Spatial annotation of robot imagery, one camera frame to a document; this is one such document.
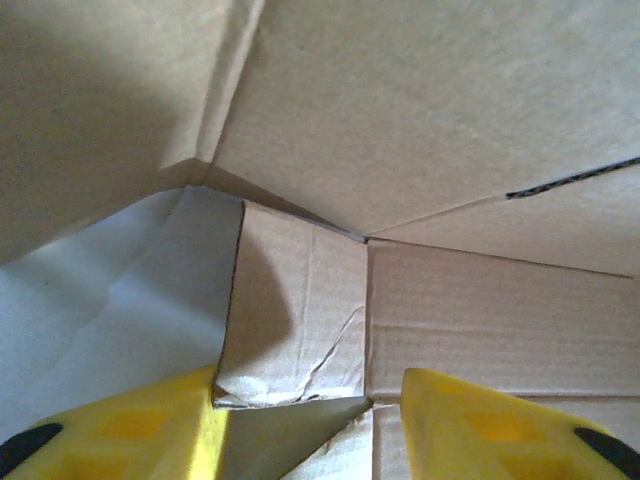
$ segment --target cardboard flap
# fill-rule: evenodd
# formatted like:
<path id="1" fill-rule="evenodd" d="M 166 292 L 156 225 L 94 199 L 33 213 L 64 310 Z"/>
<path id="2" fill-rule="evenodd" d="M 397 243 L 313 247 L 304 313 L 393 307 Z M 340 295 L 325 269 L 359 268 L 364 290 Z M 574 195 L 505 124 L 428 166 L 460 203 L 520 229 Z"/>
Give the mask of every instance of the cardboard flap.
<path id="1" fill-rule="evenodd" d="M 363 395 L 366 282 L 365 245 L 247 203 L 218 404 Z"/>
<path id="2" fill-rule="evenodd" d="M 527 395 L 638 395 L 640 304 L 628 278 L 370 241 L 367 393 L 423 367 Z"/>
<path id="3" fill-rule="evenodd" d="M 282 480 L 370 479 L 372 440 L 373 412 L 368 410 L 325 442 L 313 455 L 282 477 Z"/>
<path id="4" fill-rule="evenodd" d="M 378 237 L 619 275 L 640 274 L 640 166 L 532 197 L 456 209 Z"/>
<path id="5" fill-rule="evenodd" d="M 260 9 L 2 2 L 0 262 L 201 180 Z"/>
<path id="6" fill-rule="evenodd" d="M 361 234 L 638 154 L 635 2 L 267 2 L 216 164 Z"/>
<path id="7" fill-rule="evenodd" d="M 334 467 L 348 469 L 360 465 L 367 446 L 366 455 L 371 458 L 370 437 L 369 442 L 366 441 L 366 434 L 370 434 L 371 430 L 369 428 L 367 431 L 364 425 L 361 426 L 362 422 L 354 418 L 366 410 L 368 404 L 361 397 L 231 411 L 221 480 L 281 478 L 294 468 L 299 470 L 301 467 L 296 465 L 301 462 L 303 465 L 319 467 L 322 462 L 315 459 L 322 457 L 318 453 L 322 451 L 325 452 L 325 458 L 331 452 L 330 458 L 339 462 Z M 349 445 L 354 448 L 351 453 L 355 458 L 341 458 L 347 439 L 351 439 Z M 291 478 L 310 480 L 316 477 Z"/>

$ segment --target cardboard seam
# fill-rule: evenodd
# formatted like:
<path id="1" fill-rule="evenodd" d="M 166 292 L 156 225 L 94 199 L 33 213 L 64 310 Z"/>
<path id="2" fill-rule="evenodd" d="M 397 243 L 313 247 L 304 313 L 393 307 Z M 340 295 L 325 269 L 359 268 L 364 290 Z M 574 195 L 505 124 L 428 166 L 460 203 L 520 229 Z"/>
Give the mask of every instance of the cardboard seam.
<path id="1" fill-rule="evenodd" d="M 571 185 L 572 183 L 582 182 L 589 178 L 600 177 L 602 175 L 607 175 L 612 172 L 616 172 L 618 170 L 622 170 L 624 168 L 634 167 L 636 165 L 640 165 L 640 157 L 632 158 L 630 160 L 625 160 L 623 162 L 616 162 L 604 167 L 594 168 L 591 170 L 587 170 L 582 173 L 577 173 L 574 175 L 569 175 L 567 177 L 563 177 L 559 180 L 554 180 L 552 182 L 547 182 L 540 184 L 536 187 L 527 188 L 525 190 L 518 190 L 515 192 L 509 192 L 505 194 L 506 200 L 517 200 L 522 198 L 533 197 L 535 195 L 540 195 L 541 193 L 548 192 L 549 190 L 554 190 L 556 188 L 564 187 L 566 185 Z"/>
<path id="2" fill-rule="evenodd" d="M 429 220 L 431 218 L 434 217 L 440 217 L 442 215 L 447 215 L 449 213 L 453 213 L 453 212 L 458 212 L 460 210 L 467 210 L 470 208 L 475 208 L 477 206 L 484 206 L 484 205 L 491 205 L 494 203 L 499 203 L 504 201 L 504 198 L 502 196 L 490 196 L 490 197 L 485 197 L 485 198 L 481 198 L 479 200 L 474 200 L 472 202 L 467 202 L 467 203 L 463 203 L 462 205 L 457 205 L 455 207 L 450 207 L 450 208 L 446 208 L 444 210 L 440 210 L 438 212 L 432 212 L 429 213 L 427 215 L 422 215 L 418 218 L 414 218 L 412 220 L 406 220 L 400 223 L 397 223 L 395 225 L 391 225 L 388 227 L 384 227 L 380 230 L 376 230 L 375 232 L 371 232 L 368 235 L 368 238 L 372 238 L 372 239 L 376 239 L 378 238 L 379 235 L 383 235 L 385 232 L 388 232 L 389 230 L 395 230 L 397 228 L 402 228 L 402 227 L 407 227 L 409 225 L 413 225 L 414 223 L 418 223 L 418 222 L 422 222 L 425 220 Z"/>

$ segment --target cardboard fold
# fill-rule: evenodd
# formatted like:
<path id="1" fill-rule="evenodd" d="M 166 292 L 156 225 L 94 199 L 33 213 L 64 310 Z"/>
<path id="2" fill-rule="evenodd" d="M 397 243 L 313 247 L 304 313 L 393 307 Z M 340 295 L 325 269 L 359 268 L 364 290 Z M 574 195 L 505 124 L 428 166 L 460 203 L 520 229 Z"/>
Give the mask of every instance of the cardboard fold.
<path id="1" fill-rule="evenodd" d="M 219 405 L 364 394 L 366 246 L 247 203 Z"/>

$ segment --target crease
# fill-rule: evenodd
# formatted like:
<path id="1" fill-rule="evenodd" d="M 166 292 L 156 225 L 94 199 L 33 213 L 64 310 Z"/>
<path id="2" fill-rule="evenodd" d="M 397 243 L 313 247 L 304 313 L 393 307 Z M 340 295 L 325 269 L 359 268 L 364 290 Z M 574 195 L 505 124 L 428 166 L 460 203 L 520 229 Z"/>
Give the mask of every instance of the crease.
<path id="1" fill-rule="evenodd" d="M 463 204 L 457 205 L 455 207 L 446 208 L 446 209 L 440 210 L 438 212 L 429 213 L 427 215 L 422 215 L 420 217 L 414 218 L 412 220 L 406 220 L 406 221 L 400 222 L 398 224 L 391 225 L 389 227 L 385 227 L 385 228 L 383 228 L 381 230 L 377 230 L 377 231 L 371 233 L 370 235 L 368 235 L 368 238 L 372 238 L 372 239 L 381 238 L 381 237 L 378 237 L 378 236 L 379 235 L 384 235 L 385 233 L 389 232 L 390 230 L 395 230 L 395 229 L 398 229 L 398 228 L 408 227 L 408 226 L 413 225 L 414 223 L 422 222 L 422 221 L 425 221 L 425 220 L 431 220 L 432 218 L 437 218 L 437 217 L 449 215 L 449 214 L 452 214 L 452 213 L 457 213 L 457 212 L 460 212 L 460 211 L 464 211 L 464 210 L 469 210 L 469 209 L 485 206 L 485 205 L 493 205 L 493 204 L 504 202 L 504 201 L 505 201 L 505 198 L 504 198 L 503 195 L 492 195 L 492 196 L 489 196 L 489 197 L 484 197 L 484 198 L 481 198 L 479 200 L 474 200 L 472 202 L 463 203 Z"/>
<path id="2" fill-rule="evenodd" d="M 340 341 L 344 337 L 345 333 L 347 332 L 347 330 L 349 329 L 351 324 L 354 323 L 354 320 L 355 320 L 356 316 L 358 315 L 358 313 L 362 312 L 364 310 L 364 308 L 365 308 L 364 305 L 361 305 L 361 306 L 357 307 L 353 312 L 351 312 L 351 314 L 349 315 L 347 320 L 342 325 L 342 328 L 340 329 L 340 332 L 338 333 L 338 335 L 334 339 L 333 344 L 331 345 L 329 350 L 327 350 L 327 353 L 324 355 L 324 357 L 309 372 L 309 375 L 307 376 L 307 381 L 305 382 L 305 384 L 302 387 L 302 393 L 294 400 L 294 402 L 299 402 L 299 401 L 303 400 L 306 397 L 306 394 L 307 394 L 309 388 L 311 388 L 311 385 L 313 384 L 313 381 L 315 380 L 316 376 L 318 375 L 320 370 L 322 370 L 322 367 L 324 367 L 327 364 L 327 362 L 329 362 L 333 358 L 333 356 L 335 355 L 335 353 L 336 353 L 336 351 L 338 349 L 338 345 L 340 344 Z"/>
<path id="3" fill-rule="evenodd" d="M 300 312 L 300 320 L 302 322 L 302 325 L 306 325 L 306 318 L 307 318 L 307 309 L 309 308 L 309 297 L 311 295 L 311 260 L 313 258 L 313 253 L 315 250 L 315 244 L 316 244 L 316 228 L 315 226 L 311 227 L 311 234 L 309 237 L 309 248 L 307 250 L 307 261 L 305 264 L 305 268 L 307 271 L 307 274 L 305 275 L 305 285 L 304 285 L 304 298 L 302 301 L 302 312 Z M 302 346 L 305 343 L 305 333 L 306 333 L 306 328 L 302 328 L 302 332 L 301 332 L 301 338 L 300 341 L 298 342 L 298 352 L 297 352 L 297 357 L 296 357 L 296 374 L 298 374 L 298 366 L 300 365 L 300 360 L 302 358 Z"/>
<path id="4" fill-rule="evenodd" d="M 111 281 L 111 283 L 109 284 L 109 287 L 107 288 L 107 293 L 106 295 L 104 295 L 104 301 L 101 302 L 101 304 L 97 307 L 95 313 L 91 315 L 91 318 L 89 319 L 89 321 L 87 321 L 87 323 L 85 323 L 84 325 L 82 325 L 80 328 L 78 328 L 76 331 L 73 332 L 71 337 L 68 338 L 67 343 L 64 345 L 64 347 L 62 347 L 64 348 L 64 351 L 62 352 L 62 354 L 54 362 L 50 364 L 49 368 L 47 368 L 44 372 L 42 372 L 38 380 L 35 380 L 32 383 L 32 385 L 36 384 L 39 381 L 39 379 L 46 377 L 47 375 L 50 375 L 52 372 L 55 371 L 56 368 L 58 368 L 58 366 L 63 362 L 63 360 L 67 358 L 71 353 L 70 347 L 77 340 L 80 333 L 82 333 L 84 330 L 87 329 L 87 327 L 93 324 L 100 317 L 100 315 L 102 315 L 102 313 L 107 309 L 107 307 L 109 306 L 113 298 L 112 290 L 114 285 L 120 282 L 120 280 L 122 280 L 122 278 L 127 274 L 127 272 L 131 269 L 131 267 L 136 263 L 138 263 L 138 261 L 142 257 L 144 257 L 144 255 L 149 251 L 150 246 L 153 244 L 154 239 L 156 238 L 156 235 L 165 228 L 167 222 L 169 221 L 169 218 L 175 212 L 178 204 L 180 203 L 180 201 L 182 200 L 182 197 L 184 196 L 184 192 L 185 192 L 185 188 L 182 188 L 180 190 L 180 194 L 176 196 L 176 199 L 174 200 L 169 210 L 164 214 L 164 218 L 162 219 L 162 223 L 158 226 L 158 229 L 156 230 L 156 234 L 150 236 L 151 239 L 145 245 L 140 247 L 138 252 L 136 252 L 136 254 L 133 256 L 133 258 L 127 264 L 127 266 L 123 268 L 122 271 Z"/>
<path id="5" fill-rule="evenodd" d="M 195 144 L 196 157 L 209 163 L 209 166 L 204 171 L 203 177 L 198 178 L 196 182 L 203 183 L 215 163 L 215 154 L 253 45 L 264 4 L 264 0 L 251 0 L 250 5 L 246 6 L 246 0 L 233 0 L 229 5 L 225 32 L 214 56 L 209 83 L 202 102 L 200 126 Z M 243 25 L 240 33 L 237 34 L 237 30 L 233 27 L 239 19 L 243 20 Z"/>

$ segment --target white cardboard surface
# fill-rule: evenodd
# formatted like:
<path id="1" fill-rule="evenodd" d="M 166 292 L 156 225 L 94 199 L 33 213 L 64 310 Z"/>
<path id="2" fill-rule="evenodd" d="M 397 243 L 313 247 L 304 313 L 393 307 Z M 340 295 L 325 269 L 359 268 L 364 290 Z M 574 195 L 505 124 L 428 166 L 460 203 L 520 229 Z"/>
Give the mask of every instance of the white cardboard surface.
<path id="1" fill-rule="evenodd" d="M 218 403 L 364 395 L 366 285 L 365 245 L 247 203 Z"/>
<path id="2" fill-rule="evenodd" d="M 218 361 L 242 208 L 207 188 L 141 202 L 0 268 L 0 439 Z"/>
<path id="3" fill-rule="evenodd" d="M 516 394 L 640 394 L 634 280 L 393 242 L 369 248 L 369 395 L 399 395 L 408 366 Z"/>

